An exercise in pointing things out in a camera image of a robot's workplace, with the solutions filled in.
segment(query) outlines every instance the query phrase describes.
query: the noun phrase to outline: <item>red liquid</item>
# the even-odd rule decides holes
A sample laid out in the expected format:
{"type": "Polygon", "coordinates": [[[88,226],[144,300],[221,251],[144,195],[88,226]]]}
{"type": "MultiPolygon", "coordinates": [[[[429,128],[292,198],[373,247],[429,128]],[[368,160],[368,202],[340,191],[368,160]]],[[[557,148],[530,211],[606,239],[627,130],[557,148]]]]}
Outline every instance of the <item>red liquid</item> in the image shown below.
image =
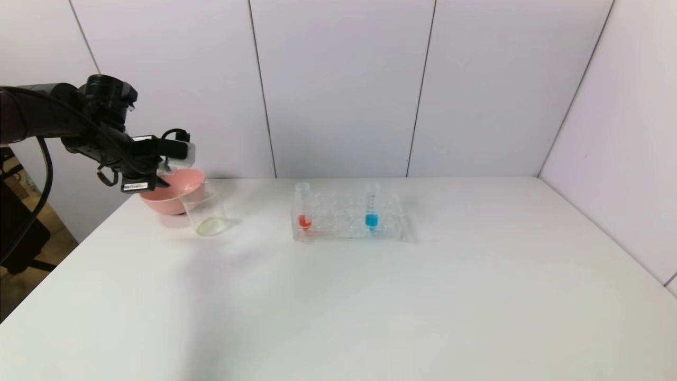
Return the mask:
{"type": "Polygon", "coordinates": [[[300,214],[299,215],[299,226],[303,229],[303,231],[308,231],[310,229],[310,225],[313,222],[311,221],[310,218],[306,220],[305,214],[300,214]]]}

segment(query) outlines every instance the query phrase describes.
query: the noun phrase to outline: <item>wall seam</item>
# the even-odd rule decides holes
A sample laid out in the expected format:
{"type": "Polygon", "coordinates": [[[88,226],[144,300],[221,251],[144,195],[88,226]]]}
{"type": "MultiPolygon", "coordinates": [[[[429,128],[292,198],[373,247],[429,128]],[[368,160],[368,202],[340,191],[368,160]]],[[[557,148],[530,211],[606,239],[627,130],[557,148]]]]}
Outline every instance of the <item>wall seam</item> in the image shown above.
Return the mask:
{"type": "Polygon", "coordinates": [[[87,36],[85,36],[85,31],[83,30],[82,24],[80,24],[80,19],[78,18],[78,14],[75,12],[75,7],[73,6],[72,0],[68,0],[68,4],[70,5],[70,10],[73,12],[73,16],[75,17],[75,21],[78,23],[78,28],[80,28],[80,34],[83,37],[83,40],[85,40],[85,45],[87,46],[87,51],[89,51],[89,56],[91,57],[91,60],[94,62],[94,67],[96,67],[96,72],[101,74],[101,69],[99,69],[99,64],[96,62],[96,58],[94,58],[94,53],[91,51],[91,47],[89,46],[89,41],[87,40],[87,36]]]}
{"type": "Polygon", "coordinates": [[[674,274],[670,277],[670,279],[668,279],[668,281],[667,281],[663,286],[665,286],[665,287],[669,286],[669,285],[670,285],[670,282],[672,282],[673,280],[675,280],[675,278],[677,278],[677,273],[674,273],[674,274]]]}
{"type": "Polygon", "coordinates": [[[611,15],[611,11],[613,10],[613,5],[615,4],[616,0],[611,0],[611,6],[609,7],[609,12],[607,13],[607,17],[604,19],[604,24],[602,24],[602,29],[599,31],[599,36],[597,36],[597,41],[594,43],[594,47],[592,48],[592,53],[590,54],[590,59],[588,60],[588,64],[586,65],[586,69],[583,71],[583,75],[581,76],[580,82],[578,82],[578,86],[576,87],[576,91],[573,93],[573,97],[571,98],[571,102],[569,103],[569,107],[567,108],[567,112],[564,114],[564,118],[562,119],[562,123],[560,123],[559,128],[557,129],[557,133],[554,135],[554,139],[552,139],[552,144],[550,145],[550,149],[548,150],[548,154],[546,155],[546,158],[543,160],[541,163],[541,168],[538,170],[538,174],[536,175],[537,178],[541,177],[541,173],[543,172],[543,168],[546,166],[546,163],[548,162],[548,158],[550,157],[550,154],[552,153],[552,149],[554,148],[555,143],[557,142],[557,138],[559,138],[559,134],[562,132],[562,127],[564,127],[564,123],[567,121],[567,118],[569,116],[569,112],[571,111],[571,107],[573,106],[573,102],[575,101],[576,97],[578,96],[578,92],[581,90],[581,86],[583,85],[583,81],[586,78],[586,75],[588,74],[588,69],[590,68],[590,63],[592,62],[592,58],[594,57],[594,53],[597,51],[597,46],[599,45],[599,41],[602,39],[602,34],[604,33],[604,29],[607,27],[607,22],[609,21],[609,16],[611,15]]]}
{"type": "Polygon", "coordinates": [[[254,29],[254,13],[252,12],[252,2],[247,0],[249,6],[249,20],[252,24],[252,36],[254,37],[254,50],[256,51],[256,65],[259,68],[259,82],[261,83],[261,96],[263,97],[263,112],[265,113],[265,126],[268,129],[268,142],[270,143],[270,156],[273,159],[273,173],[278,178],[278,169],[275,164],[275,152],[273,150],[273,135],[270,133],[270,120],[268,119],[268,106],[265,102],[265,91],[263,90],[263,74],[261,73],[261,61],[259,59],[259,45],[256,41],[256,30],[254,29]]]}
{"type": "Polygon", "coordinates": [[[414,151],[414,137],[416,136],[416,123],[418,123],[418,110],[421,107],[421,94],[423,94],[423,81],[425,80],[425,68],[428,65],[428,53],[430,52],[430,40],[433,37],[433,25],[435,23],[435,10],[437,9],[437,0],[433,4],[433,17],[430,20],[430,32],[428,33],[428,46],[425,51],[425,60],[423,61],[423,74],[421,74],[421,87],[418,89],[418,103],[416,104],[416,116],[414,117],[414,130],[412,131],[412,144],[409,147],[409,159],[407,160],[407,172],[404,177],[409,177],[409,166],[412,164],[412,152],[414,151]]]}

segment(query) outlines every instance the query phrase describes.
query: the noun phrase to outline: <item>test tube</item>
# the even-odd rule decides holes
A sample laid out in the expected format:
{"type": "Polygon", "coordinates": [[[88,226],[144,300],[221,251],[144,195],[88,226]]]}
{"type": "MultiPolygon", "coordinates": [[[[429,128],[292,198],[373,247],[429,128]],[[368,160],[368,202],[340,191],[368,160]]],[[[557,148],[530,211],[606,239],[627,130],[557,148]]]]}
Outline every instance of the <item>test tube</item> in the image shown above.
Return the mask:
{"type": "Polygon", "coordinates": [[[300,182],[296,185],[296,203],[299,206],[299,226],[308,231],[313,224],[311,213],[310,184],[300,182]]]}
{"type": "Polygon", "coordinates": [[[376,200],[380,193],[380,184],[377,182],[367,185],[366,194],[366,213],[364,216],[364,224],[369,230],[374,231],[378,226],[378,213],[376,212],[376,200]]]}

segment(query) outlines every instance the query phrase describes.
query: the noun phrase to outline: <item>test tube with blue liquid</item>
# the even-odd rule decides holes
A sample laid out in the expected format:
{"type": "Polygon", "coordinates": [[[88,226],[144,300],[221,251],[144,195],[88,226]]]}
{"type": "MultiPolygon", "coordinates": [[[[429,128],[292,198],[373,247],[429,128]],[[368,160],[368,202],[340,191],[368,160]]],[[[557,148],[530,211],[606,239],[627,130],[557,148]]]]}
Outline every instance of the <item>test tube with blue liquid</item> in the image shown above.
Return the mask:
{"type": "Polygon", "coordinates": [[[366,188],[366,212],[364,215],[364,224],[371,232],[376,230],[378,226],[378,212],[376,210],[376,202],[380,194],[380,184],[373,182],[367,185],[366,188]]]}

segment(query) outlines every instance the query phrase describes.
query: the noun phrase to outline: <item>sticker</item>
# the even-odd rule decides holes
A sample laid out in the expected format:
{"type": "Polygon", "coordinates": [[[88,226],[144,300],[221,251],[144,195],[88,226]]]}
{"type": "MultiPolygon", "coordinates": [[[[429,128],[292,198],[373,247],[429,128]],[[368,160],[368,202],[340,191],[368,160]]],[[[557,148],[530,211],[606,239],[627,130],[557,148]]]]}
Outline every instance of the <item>sticker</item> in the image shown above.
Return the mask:
{"type": "Polygon", "coordinates": [[[137,189],[146,189],[148,188],[147,182],[137,182],[135,184],[125,184],[123,186],[123,191],[136,191],[137,189]]]}

